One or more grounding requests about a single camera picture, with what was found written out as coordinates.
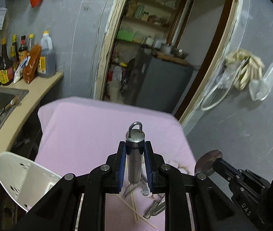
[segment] green box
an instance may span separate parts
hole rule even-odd
[[[124,40],[124,41],[132,41],[134,38],[134,33],[131,33],[126,30],[120,29],[117,34],[117,39]]]

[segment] plastic jug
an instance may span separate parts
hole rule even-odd
[[[41,56],[38,63],[37,73],[41,77],[51,77],[56,73],[56,57],[53,50],[52,39],[49,36],[48,31],[43,32],[42,39],[40,41],[42,46]]]

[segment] gray refrigerator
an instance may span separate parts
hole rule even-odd
[[[172,113],[194,68],[137,53],[125,93],[125,104]]]

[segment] pink cloth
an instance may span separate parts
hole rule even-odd
[[[35,162],[60,176],[89,173],[105,164],[108,155],[117,152],[125,141],[129,126],[143,124],[145,140],[151,141],[155,153],[166,163],[194,174],[195,159],[178,121],[170,114],[83,98],[57,100],[40,108],[38,116],[43,136]],[[141,215],[152,204],[140,190],[134,193]],[[134,223],[133,212],[116,196],[106,197],[106,231],[149,231],[153,227],[140,220]],[[149,222],[164,229],[165,214],[151,217]]]

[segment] beige countertop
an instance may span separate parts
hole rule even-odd
[[[63,77],[63,72],[57,72],[50,78],[36,77],[30,84],[20,80],[10,84],[8,88],[27,89],[29,93],[21,100],[19,105],[9,115],[0,129],[0,153],[9,151],[20,132],[22,126],[34,111],[45,94]]]

